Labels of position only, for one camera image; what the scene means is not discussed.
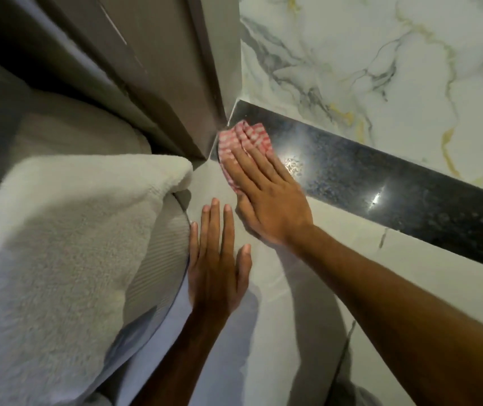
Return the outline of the person's left hand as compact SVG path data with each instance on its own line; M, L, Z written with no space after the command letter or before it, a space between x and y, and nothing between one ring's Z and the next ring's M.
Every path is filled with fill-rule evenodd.
M219 253L209 253L210 204L201 211L199 229L199 257L195 266L188 268L188 293L195 308L235 311L248 287L237 287L235 227L233 210L229 204L220 204Z

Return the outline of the person's right hand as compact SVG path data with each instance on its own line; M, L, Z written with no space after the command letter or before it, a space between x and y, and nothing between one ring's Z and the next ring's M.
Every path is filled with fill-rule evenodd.
M245 181L238 186L236 194L246 194L251 199L258 194L266 194L267 241L294 251L300 235L313 227L311 209L300 185L283 181L273 165L268 163L267 175L273 181L270 186L256 186L251 181ZM232 166L232 159L224 161L230 176L231 172L236 173L231 171Z

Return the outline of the pink checkered cleaning cloth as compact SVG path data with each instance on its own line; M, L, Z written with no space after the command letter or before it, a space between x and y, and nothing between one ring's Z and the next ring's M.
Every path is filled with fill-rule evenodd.
M218 135L218 139L219 164L227 183L232 190L237 193L239 189L224 167L224 161L228 159L233 159L234 162L237 163L235 157L232 155L232 148L242 148L245 142L250 142L254 147L258 148L264 156L266 156L269 151L273 151L271 139L262 123L250 125L245 120L238 122L229 130L221 131Z

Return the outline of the person's left forearm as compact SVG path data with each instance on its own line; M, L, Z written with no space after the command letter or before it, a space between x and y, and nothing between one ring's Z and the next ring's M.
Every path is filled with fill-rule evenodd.
M195 308L130 406L188 406L229 312Z

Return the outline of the person's right forearm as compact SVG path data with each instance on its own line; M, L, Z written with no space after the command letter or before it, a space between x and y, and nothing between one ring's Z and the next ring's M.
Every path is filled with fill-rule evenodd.
M483 406L483 324L303 225L285 241L340 298L418 406Z

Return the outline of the grey ribbed towel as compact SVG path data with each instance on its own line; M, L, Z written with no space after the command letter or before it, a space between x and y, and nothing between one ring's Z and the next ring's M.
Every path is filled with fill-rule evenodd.
M147 252L125 294L123 328L99 376L103 382L142 348L164 321L183 283L190 224L173 194L166 195Z

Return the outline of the black granite threshold strip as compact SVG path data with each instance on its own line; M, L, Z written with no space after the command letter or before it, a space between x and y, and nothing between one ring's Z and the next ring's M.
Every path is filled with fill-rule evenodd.
M310 197L483 264L483 189L238 100Z

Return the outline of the white fluffy bath mat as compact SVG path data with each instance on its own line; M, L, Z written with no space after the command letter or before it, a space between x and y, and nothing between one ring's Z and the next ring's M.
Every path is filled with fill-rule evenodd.
M98 391L110 376L98 378L125 294L165 196L186 190L192 172L179 156L63 155L5 176L0 406L113 406Z

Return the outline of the grey door frame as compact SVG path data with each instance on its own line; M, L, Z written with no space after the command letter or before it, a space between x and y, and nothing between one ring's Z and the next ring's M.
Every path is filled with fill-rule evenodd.
M35 0L187 157L208 158L242 89L239 0Z

